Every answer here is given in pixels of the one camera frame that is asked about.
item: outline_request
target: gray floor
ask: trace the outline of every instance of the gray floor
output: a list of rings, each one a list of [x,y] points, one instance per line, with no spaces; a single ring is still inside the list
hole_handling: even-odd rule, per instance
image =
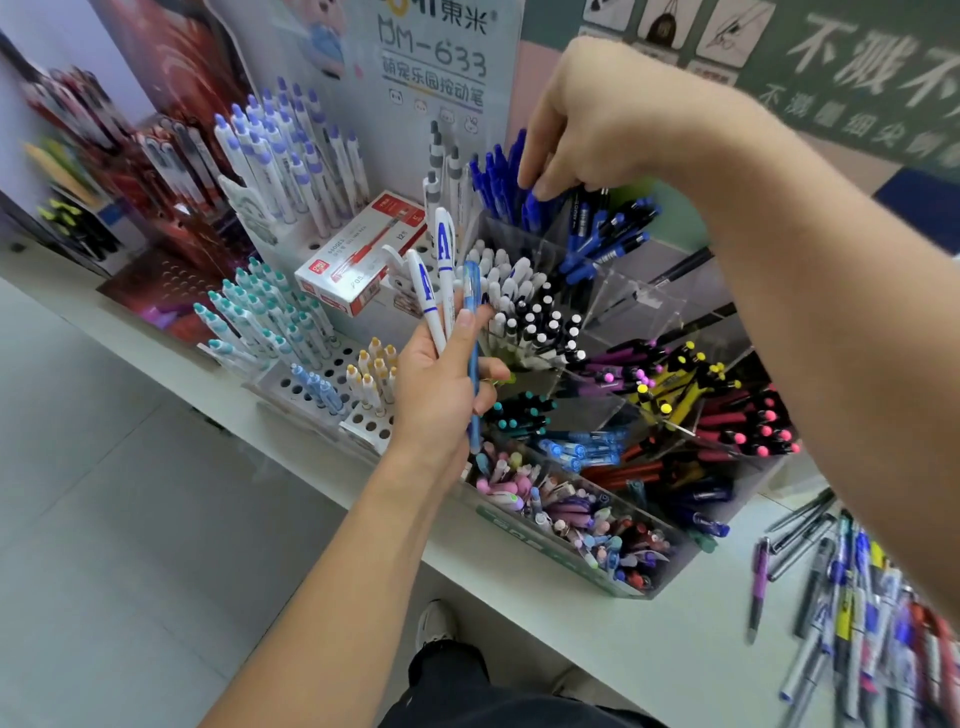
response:
[[[0,280],[0,728],[194,726],[343,511]],[[566,667],[423,567],[495,682]]]

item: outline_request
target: white shelf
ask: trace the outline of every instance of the white shelf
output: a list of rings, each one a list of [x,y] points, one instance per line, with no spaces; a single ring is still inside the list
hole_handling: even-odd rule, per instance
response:
[[[0,276],[331,500],[349,508],[360,493],[368,466],[258,406],[231,374],[98,294],[101,280],[80,266],[39,246],[5,246]],[[603,595],[452,499],[423,561],[670,728],[768,728],[783,713],[777,694],[796,650],[789,635],[806,561],[770,585],[754,646],[744,632],[754,543],[784,512],[751,500],[716,552],[651,602]],[[805,724],[830,720],[821,688]]]

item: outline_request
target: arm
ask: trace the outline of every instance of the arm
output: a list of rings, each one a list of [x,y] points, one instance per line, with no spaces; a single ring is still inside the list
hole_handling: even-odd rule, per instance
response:
[[[430,526],[467,462],[470,414],[496,400],[486,382],[474,397],[467,377],[476,333],[491,316],[485,306],[458,317],[439,360],[426,327],[417,329],[400,356],[386,455],[201,728],[372,725]],[[481,370],[510,375],[498,360],[481,360]]]
[[[622,44],[571,44],[527,149],[542,199],[644,173],[690,198],[817,465],[960,619],[960,270],[753,100]]]

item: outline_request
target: hand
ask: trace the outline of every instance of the hand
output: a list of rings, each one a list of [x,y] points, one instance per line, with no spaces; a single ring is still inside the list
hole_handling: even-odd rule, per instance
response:
[[[480,306],[475,316],[461,309],[440,357],[426,322],[421,321],[400,353],[388,454],[407,458],[423,480],[444,491],[467,463],[470,416],[483,415],[496,402],[496,390],[487,381],[480,382],[480,392],[474,396],[467,373],[477,333],[492,317],[488,305]],[[510,370],[499,359],[481,357],[480,377],[507,379]]]
[[[749,105],[624,43],[575,38],[530,120],[519,185],[536,182],[534,195],[551,200],[579,182],[618,187],[653,174],[675,183]]]

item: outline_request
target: teal pen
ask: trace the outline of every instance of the teal pen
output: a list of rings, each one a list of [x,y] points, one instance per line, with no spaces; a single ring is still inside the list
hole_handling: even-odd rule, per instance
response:
[[[480,266],[472,260],[464,263],[464,308],[471,311],[474,315],[477,312],[477,305],[480,303]],[[473,382],[473,395],[480,392],[480,365],[479,365],[480,345],[474,344],[473,351],[470,353],[470,362],[468,364],[468,373]],[[467,428],[467,436],[470,440],[470,452],[474,455],[480,451],[480,416],[472,415],[470,424]]]

